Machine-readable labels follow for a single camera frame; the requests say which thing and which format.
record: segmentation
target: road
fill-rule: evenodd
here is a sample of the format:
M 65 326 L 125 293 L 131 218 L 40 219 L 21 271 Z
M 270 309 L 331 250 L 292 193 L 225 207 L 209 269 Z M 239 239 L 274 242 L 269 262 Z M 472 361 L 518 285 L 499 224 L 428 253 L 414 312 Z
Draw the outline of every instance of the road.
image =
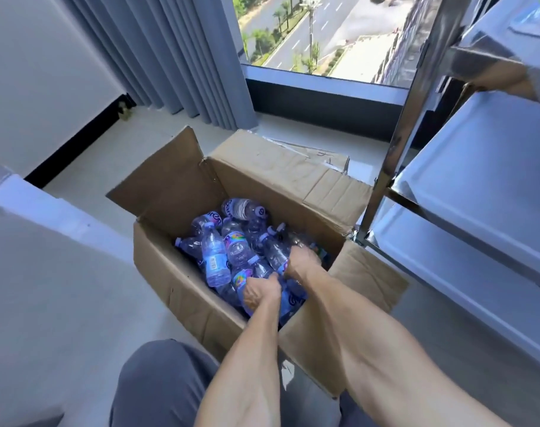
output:
M 321 0 L 316 9 L 313 23 L 313 41 L 319 42 L 322 49 L 331 41 L 337 29 L 351 13 L 359 0 Z M 309 16 L 306 16 L 292 31 L 281 47 L 268 58 L 265 67 L 289 70 L 294 64 L 294 56 L 309 55 Z
M 285 0 L 270 0 L 265 3 L 258 14 L 254 16 L 248 24 L 246 24 L 241 31 L 247 35 L 252 35 L 252 32 L 256 29 L 266 29 L 268 28 L 272 31 L 274 28 L 278 27 L 278 19 L 273 17 L 274 12 L 281 8 L 281 4 Z M 298 0 L 292 0 L 294 6 L 298 3 Z M 251 56 L 254 52 L 256 42 L 254 39 L 248 39 L 248 55 Z

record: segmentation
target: cardboard box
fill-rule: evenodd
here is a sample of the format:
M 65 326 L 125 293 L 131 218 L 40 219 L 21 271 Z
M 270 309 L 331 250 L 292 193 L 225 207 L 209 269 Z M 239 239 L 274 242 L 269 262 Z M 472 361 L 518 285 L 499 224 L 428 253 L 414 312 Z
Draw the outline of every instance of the cardboard box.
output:
M 371 186 L 255 134 L 238 131 L 204 157 L 184 128 L 148 157 L 108 198 L 138 217 L 134 262 L 160 299 L 217 359 L 236 341 L 245 319 L 203 281 L 172 246 L 191 221 L 220 209 L 228 197 L 262 203 L 274 223 L 288 222 L 337 257 L 332 275 L 390 310 L 406 282 L 372 254 L 346 241 Z M 317 306 L 308 300 L 279 333 L 281 349 L 332 396 L 345 389 L 323 338 Z

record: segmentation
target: bottle cap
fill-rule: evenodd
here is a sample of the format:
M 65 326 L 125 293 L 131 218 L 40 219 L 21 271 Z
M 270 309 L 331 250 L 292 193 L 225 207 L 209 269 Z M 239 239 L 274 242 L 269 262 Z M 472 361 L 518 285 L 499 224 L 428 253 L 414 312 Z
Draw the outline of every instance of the bottle cap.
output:
M 258 256 L 257 254 L 252 256 L 252 258 L 250 258 L 248 260 L 248 265 L 252 265 L 252 264 L 255 264 L 256 262 L 258 262 L 260 260 L 260 256 Z

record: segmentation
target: black baseboard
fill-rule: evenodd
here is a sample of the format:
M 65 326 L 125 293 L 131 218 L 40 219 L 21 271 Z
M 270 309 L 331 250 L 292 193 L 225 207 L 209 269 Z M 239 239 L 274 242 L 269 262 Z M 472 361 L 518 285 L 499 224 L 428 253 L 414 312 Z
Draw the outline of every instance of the black baseboard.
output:
M 76 135 L 70 138 L 63 146 L 26 176 L 25 181 L 40 189 L 49 184 L 53 178 L 119 120 L 120 102 L 124 102 L 128 108 L 136 106 L 128 94 L 118 97 Z

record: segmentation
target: person's left hand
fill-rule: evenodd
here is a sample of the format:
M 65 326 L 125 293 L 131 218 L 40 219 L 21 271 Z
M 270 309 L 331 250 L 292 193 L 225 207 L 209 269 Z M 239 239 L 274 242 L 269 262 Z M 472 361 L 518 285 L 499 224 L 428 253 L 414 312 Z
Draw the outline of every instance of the person's left hand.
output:
M 282 287 L 278 274 L 272 273 L 268 278 L 248 277 L 244 292 L 245 304 L 253 312 L 265 300 L 279 300 Z

